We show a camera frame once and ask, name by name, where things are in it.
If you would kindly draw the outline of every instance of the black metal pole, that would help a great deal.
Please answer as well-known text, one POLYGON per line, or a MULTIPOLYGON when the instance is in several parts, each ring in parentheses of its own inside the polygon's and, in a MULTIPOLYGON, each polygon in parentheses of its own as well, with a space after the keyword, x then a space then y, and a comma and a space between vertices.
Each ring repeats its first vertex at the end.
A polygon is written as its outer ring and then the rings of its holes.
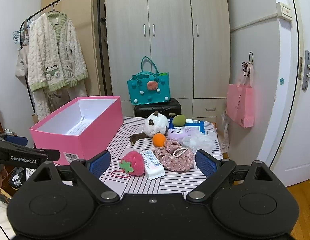
MULTIPOLYGON (((47 9, 48 7, 50 7, 52 4, 55 4, 57 2, 59 2, 60 0, 56 0, 54 2, 52 2, 51 4, 45 6, 44 8, 42 8, 41 10, 39 10, 38 12, 34 13, 32 16, 29 16, 26 21, 28 21, 29 19, 33 18, 35 15, 39 14, 40 12, 44 11, 45 9, 47 9)), ((104 71, 104 64, 103 64, 103 52, 102 52, 102 33, 101 33, 101 10, 100 10, 100 0, 97 0, 97 26, 98 26, 98 43, 99 43, 99 54, 100 54, 100 58, 101 58, 101 69, 102 69, 102 78, 103 78, 103 86, 104 86, 104 92, 105 95, 107 95, 107 87, 106 87, 106 80, 105 80, 105 71, 104 71)), ((28 88, 28 83, 26 81, 26 85, 27 85, 27 90, 29 92, 29 96, 30 96, 30 100, 35 112, 35 108, 33 105, 33 101, 31 98, 31 93, 30 90, 28 88)))

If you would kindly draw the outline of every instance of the open shoe box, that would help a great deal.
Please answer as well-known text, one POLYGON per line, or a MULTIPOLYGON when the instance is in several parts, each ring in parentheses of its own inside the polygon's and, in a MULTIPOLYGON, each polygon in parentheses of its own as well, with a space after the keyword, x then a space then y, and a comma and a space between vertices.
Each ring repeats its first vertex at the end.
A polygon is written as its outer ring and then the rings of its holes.
POLYGON ((59 150, 56 163, 68 165, 105 150, 122 124, 119 96, 79 97, 32 126, 30 132, 37 148, 59 150))

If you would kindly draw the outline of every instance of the triangular cutout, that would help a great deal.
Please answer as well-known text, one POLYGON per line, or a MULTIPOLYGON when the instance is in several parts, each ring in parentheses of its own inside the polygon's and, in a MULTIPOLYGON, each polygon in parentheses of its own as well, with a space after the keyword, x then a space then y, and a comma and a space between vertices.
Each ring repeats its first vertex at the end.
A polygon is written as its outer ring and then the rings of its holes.
POLYGON ((36 176, 34 181, 44 181, 44 180, 51 180, 51 173, 49 168, 43 168, 40 173, 36 176))
POLYGON ((272 181, 273 179, 267 174, 263 167, 257 167, 254 179, 272 181))

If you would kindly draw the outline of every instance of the striped tablecloth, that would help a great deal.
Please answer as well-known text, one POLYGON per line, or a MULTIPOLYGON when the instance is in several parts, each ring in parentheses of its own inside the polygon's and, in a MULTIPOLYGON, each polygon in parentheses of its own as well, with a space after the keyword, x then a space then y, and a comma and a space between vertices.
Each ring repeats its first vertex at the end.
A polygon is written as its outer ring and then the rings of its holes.
MULTIPOLYGON (((196 163, 194 165, 194 169, 190 169, 186 172, 165 170, 165 176, 151 181, 145 176, 117 178, 111 175, 112 171, 120 171, 118 163, 128 152, 132 150, 141 152, 155 148, 150 138, 138 140, 134 146, 132 146, 129 141, 130 135, 140 133, 142 131, 145 120, 146 118, 124 117, 123 125, 107 147, 107 150, 111 153, 111 165, 100 177, 100 180, 121 197, 124 193, 161 194, 177 192, 182 193, 185 197, 188 192, 193 190, 197 185, 206 179, 200 169, 197 168, 196 163)), ((204 121, 204 128, 207 135, 209 134, 210 136, 215 136, 212 155, 218 160, 222 159, 223 155, 213 124, 204 121)))

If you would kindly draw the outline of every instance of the orange toy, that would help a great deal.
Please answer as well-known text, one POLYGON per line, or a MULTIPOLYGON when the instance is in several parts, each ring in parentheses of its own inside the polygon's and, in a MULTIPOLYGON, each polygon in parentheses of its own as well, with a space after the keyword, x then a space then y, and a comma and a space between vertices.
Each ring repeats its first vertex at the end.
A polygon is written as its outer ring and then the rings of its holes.
POLYGON ((164 147, 166 137, 164 134, 157 133, 153 136, 153 144, 155 147, 164 147))

